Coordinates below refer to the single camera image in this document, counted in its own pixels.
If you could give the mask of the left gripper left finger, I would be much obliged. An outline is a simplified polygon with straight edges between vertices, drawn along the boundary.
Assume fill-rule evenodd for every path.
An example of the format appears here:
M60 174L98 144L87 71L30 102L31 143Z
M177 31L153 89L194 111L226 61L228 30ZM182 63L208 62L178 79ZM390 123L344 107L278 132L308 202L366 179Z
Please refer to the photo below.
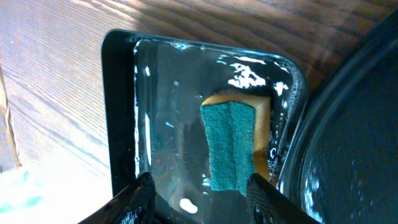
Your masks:
M145 172L79 224L153 223L155 196L154 180Z

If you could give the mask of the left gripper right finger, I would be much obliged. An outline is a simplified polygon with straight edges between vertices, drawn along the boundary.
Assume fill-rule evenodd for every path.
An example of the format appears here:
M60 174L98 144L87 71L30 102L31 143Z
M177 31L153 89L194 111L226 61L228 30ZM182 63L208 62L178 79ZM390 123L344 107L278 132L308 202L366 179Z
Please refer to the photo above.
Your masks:
M251 223L319 224L260 174L253 173L248 179L246 199Z

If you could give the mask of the yellow green sponge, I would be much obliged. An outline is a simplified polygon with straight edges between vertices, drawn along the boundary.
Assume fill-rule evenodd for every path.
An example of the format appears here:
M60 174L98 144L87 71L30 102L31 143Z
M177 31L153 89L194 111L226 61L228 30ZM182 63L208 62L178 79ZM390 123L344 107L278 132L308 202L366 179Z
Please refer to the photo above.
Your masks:
M200 112L209 147L212 190L238 191L245 197L251 174L271 179L269 97L217 94L201 104Z

